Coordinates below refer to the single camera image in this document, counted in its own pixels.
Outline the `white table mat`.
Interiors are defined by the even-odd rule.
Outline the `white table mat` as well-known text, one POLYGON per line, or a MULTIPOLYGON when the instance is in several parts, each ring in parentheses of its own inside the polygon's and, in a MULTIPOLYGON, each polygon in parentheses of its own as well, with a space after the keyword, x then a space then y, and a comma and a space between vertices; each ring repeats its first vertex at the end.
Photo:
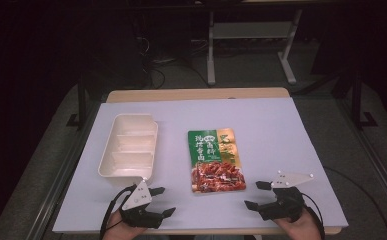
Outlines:
POLYGON ((274 229, 250 211, 248 201, 273 201, 257 188, 279 172, 313 175, 300 185, 309 205, 320 209, 326 228, 337 232, 348 222, 290 98, 110 103, 100 107, 83 154, 53 229, 57 233, 96 233, 110 201, 123 189, 98 173, 114 118, 122 113, 148 113, 158 124, 152 186, 164 187, 149 208, 174 213, 160 234, 257 234, 274 229), (243 191, 195 194, 191 190, 187 134, 191 130, 231 128, 240 153, 246 188, 243 191))

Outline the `person's right hand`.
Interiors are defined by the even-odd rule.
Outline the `person's right hand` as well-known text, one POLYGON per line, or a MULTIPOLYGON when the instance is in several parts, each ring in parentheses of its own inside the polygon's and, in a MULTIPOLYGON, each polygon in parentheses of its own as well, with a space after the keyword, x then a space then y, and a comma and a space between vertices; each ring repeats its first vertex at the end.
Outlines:
POLYGON ((291 240, 322 240, 317 223, 313 216, 306 210, 302 210, 301 217, 291 222, 289 218, 275 219, 276 223, 291 240))

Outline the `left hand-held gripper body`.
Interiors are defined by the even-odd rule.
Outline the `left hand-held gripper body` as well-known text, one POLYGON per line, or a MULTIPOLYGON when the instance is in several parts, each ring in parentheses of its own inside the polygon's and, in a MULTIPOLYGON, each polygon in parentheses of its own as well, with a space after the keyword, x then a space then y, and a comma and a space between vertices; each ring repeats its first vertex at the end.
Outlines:
POLYGON ((126 196, 119 207, 124 223, 131 227, 155 228, 162 221, 162 213, 148 212, 147 206, 152 202, 154 196, 149 193, 149 187, 145 181, 128 188, 130 194, 126 196))

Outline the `green and red snack packet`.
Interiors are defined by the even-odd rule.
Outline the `green and red snack packet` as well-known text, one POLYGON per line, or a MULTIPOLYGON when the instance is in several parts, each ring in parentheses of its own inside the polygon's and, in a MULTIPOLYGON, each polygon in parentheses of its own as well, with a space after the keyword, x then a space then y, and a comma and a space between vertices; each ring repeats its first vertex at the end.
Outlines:
POLYGON ((188 146, 194 193, 246 189, 233 129, 189 131, 188 146))

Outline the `person's left hand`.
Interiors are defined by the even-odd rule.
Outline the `person's left hand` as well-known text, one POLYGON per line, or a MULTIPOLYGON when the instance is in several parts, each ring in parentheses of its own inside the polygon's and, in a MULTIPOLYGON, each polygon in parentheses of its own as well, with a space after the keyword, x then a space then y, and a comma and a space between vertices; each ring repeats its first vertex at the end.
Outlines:
POLYGON ((146 228, 130 227, 126 225, 118 211, 110 215, 102 240, 133 240, 146 231, 146 228))

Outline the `black metal stand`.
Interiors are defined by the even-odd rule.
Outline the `black metal stand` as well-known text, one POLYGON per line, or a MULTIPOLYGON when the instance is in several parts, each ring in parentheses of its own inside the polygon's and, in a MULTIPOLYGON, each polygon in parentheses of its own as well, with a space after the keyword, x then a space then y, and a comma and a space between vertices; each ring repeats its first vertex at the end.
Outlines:
POLYGON ((362 78, 358 69, 352 74, 351 118, 355 127, 362 130, 364 127, 376 127, 377 122, 370 112, 361 111, 362 78))
POLYGON ((77 83, 77 103, 78 112, 72 114, 67 121, 67 126, 76 127, 78 130, 82 129, 87 117, 87 106, 86 106, 86 85, 85 79, 81 76, 77 83))

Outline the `white compartment lunch tray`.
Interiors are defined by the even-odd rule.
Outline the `white compartment lunch tray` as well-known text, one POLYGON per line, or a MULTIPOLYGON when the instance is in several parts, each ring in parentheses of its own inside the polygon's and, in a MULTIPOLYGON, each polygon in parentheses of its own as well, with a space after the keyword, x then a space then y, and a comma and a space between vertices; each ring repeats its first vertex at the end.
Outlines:
POLYGON ((151 114, 114 118, 98 174, 115 184, 153 181, 158 124, 151 114))

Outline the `white metal table frame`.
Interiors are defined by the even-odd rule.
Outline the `white metal table frame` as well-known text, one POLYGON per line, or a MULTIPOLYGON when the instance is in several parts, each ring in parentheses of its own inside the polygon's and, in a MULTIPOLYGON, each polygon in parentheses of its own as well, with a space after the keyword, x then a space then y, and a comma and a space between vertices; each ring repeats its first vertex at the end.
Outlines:
POLYGON ((286 41, 282 51, 278 52, 278 59, 290 85, 297 80, 288 61, 296 32, 299 27, 302 10, 296 10, 291 21, 272 22, 234 22, 215 23, 214 13, 209 14, 208 54, 207 54, 207 82, 216 84, 214 64, 214 41, 224 39, 284 39, 286 41))

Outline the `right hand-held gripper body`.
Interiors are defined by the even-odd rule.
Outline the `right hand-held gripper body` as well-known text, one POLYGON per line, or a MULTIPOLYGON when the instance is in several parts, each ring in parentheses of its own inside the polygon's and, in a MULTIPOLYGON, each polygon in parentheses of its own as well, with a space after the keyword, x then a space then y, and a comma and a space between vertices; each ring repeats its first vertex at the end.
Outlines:
POLYGON ((314 179, 312 173, 293 173, 279 170, 270 181, 276 201, 259 206, 259 214, 263 220, 289 218, 297 221, 302 214, 305 201, 297 186, 314 179))

